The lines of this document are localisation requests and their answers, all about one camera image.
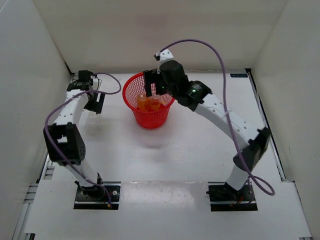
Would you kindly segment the small yellow-label plastic bottle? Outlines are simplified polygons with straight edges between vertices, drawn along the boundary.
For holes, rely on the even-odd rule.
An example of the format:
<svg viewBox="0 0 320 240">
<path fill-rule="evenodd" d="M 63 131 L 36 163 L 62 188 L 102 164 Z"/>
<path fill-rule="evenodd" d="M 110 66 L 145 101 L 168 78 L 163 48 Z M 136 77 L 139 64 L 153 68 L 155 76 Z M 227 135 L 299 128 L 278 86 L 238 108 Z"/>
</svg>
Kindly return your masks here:
<svg viewBox="0 0 320 240">
<path fill-rule="evenodd" d="M 149 109 L 151 111 L 157 111 L 161 105 L 161 96 L 160 95 L 152 95 L 148 97 L 149 100 Z"/>
</svg>

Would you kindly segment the orange plastic bottle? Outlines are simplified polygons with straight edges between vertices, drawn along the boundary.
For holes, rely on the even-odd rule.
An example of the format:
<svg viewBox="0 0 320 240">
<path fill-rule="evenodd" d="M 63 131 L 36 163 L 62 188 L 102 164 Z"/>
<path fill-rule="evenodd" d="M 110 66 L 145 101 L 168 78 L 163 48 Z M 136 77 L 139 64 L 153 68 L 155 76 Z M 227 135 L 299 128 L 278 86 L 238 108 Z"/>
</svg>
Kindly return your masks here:
<svg viewBox="0 0 320 240">
<path fill-rule="evenodd" d="M 139 110 L 143 112 L 147 112 L 149 110 L 149 98 L 146 96 L 145 93 L 140 93 L 136 97 L 137 107 Z"/>
</svg>

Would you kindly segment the clear plastic bottle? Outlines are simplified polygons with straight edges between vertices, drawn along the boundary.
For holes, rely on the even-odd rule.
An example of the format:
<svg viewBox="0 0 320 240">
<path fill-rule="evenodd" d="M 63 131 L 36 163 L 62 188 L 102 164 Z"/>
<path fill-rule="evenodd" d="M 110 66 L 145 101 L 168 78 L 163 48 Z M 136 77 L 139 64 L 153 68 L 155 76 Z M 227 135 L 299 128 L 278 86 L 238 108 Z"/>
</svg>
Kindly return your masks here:
<svg viewBox="0 0 320 240">
<path fill-rule="evenodd" d="M 88 111 L 87 112 L 87 118 L 85 120 L 85 126 L 88 128 L 94 128 L 97 126 L 97 121 L 99 119 L 99 114 L 93 112 L 93 111 Z"/>
</svg>

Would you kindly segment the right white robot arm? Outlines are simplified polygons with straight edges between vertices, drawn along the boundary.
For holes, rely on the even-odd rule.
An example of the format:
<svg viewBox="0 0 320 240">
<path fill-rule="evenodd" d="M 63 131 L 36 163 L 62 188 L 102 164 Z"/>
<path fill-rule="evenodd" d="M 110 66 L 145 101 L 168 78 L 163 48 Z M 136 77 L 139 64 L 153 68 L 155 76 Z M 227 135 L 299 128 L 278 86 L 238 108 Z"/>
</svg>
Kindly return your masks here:
<svg viewBox="0 0 320 240">
<path fill-rule="evenodd" d="M 233 158 L 234 167 L 225 182 L 224 193 L 230 200 L 238 199 L 252 170 L 268 149 L 271 131 L 267 127 L 255 128 L 226 110 L 208 86 L 198 80 L 189 80 L 183 66 L 175 60 L 163 63 L 160 69 L 143 71 L 143 78 L 148 97 L 152 94 L 152 86 L 155 86 L 156 94 L 170 95 L 234 141 L 237 154 Z"/>
</svg>

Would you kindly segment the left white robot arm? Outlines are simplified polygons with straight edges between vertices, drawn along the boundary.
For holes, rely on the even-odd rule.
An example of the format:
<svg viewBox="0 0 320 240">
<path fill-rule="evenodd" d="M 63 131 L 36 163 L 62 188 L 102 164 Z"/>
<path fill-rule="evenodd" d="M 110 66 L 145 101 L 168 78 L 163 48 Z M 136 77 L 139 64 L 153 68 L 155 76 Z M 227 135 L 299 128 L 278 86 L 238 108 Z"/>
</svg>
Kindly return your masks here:
<svg viewBox="0 0 320 240">
<path fill-rule="evenodd" d="M 67 168 L 79 187 L 88 188 L 87 194 L 93 200 L 103 198 L 105 188 L 100 175 L 86 160 L 86 146 L 78 123 L 83 110 L 102 112 L 105 96 L 97 92 L 99 83 L 97 75 L 89 70 L 75 74 L 67 87 L 65 102 L 58 109 L 58 117 L 43 129 L 50 160 Z"/>
</svg>

